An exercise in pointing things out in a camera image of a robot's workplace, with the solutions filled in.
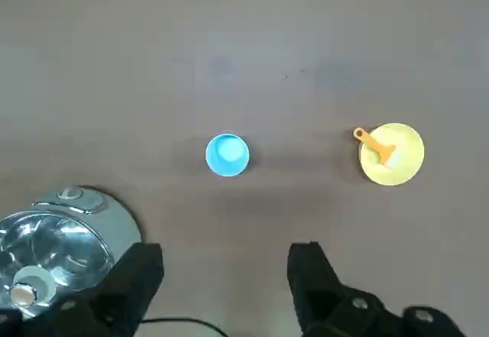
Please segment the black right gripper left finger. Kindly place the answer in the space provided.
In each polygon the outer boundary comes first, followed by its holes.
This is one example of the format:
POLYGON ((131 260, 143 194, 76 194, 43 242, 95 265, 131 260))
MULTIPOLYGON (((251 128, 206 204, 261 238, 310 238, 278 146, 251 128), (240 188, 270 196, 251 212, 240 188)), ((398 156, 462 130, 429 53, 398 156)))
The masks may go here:
POLYGON ((97 286, 69 293, 24 319, 1 311, 2 336, 133 336, 164 278, 162 248, 133 244, 97 286))

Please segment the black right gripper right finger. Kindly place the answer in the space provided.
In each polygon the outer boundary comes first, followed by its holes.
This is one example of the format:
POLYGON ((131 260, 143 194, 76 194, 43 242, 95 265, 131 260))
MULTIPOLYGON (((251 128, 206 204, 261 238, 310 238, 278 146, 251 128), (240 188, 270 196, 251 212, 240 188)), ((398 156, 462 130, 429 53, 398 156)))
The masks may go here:
POLYGON ((315 241, 290 246, 287 279, 303 336, 465 335, 431 306, 408 306, 398 316, 374 294, 343 284, 315 241))

